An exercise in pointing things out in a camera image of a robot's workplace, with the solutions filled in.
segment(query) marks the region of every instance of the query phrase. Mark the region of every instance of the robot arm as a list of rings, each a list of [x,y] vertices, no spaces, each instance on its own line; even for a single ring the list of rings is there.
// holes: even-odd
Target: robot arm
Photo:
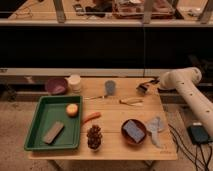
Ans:
[[[176,89],[213,138],[213,103],[194,85],[199,83],[201,77],[200,70],[195,67],[172,70],[160,77],[160,88]]]

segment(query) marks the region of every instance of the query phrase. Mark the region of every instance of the brown bowl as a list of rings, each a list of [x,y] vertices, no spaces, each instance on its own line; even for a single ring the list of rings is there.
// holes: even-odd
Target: brown bowl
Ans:
[[[125,124],[132,120],[136,125],[137,127],[144,133],[144,136],[140,139],[139,142],[136,142],[128,133],[127,131],[124,129],[124,126]],[[134,145],[134,146],[137,146],[137,145],[140,145],[142,144],[143,140],[146,138],[146,135],[147,135],[147,130],[146,130],[146,127],[145,125],[140,122],[139,120],[136,120],[136,119],[129,119],[129,120],[126,120],[122,126],[121,126],[121,134],[123,135],[124,137],[124,140],[127,144],[130,144],[130,145]]]
[[[65,94],[68,89],[68,82],[65,78],[55,77],[46,81],[45,90],[51,95]]]

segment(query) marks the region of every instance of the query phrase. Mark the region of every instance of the carrot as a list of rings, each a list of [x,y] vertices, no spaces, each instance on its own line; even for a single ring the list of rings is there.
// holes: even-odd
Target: carrot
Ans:
[[[82,125],[85,124],[86,122],[92,120],[92,119],[99,118],[100,116],[101,116],[100,112],[91,113],[88,116],[83,118]]]

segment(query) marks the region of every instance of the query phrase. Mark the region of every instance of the black surface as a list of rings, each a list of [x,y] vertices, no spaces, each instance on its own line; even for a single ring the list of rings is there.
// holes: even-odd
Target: black surface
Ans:
[[[0,67],[189,67],[190,54],[212,60],[212,33],[212,28],[0,27]]]
[[[8,18],[26,0],[0,0],[0,18]]]

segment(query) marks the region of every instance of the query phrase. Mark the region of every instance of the pine cone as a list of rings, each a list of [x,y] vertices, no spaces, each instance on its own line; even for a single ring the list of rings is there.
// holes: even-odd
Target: pine cone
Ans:
[[[97,149],[101,145],[101,128],[98,125],[92,125],[92,128],[87,131],[87,137],[88,147],[91,149]]]

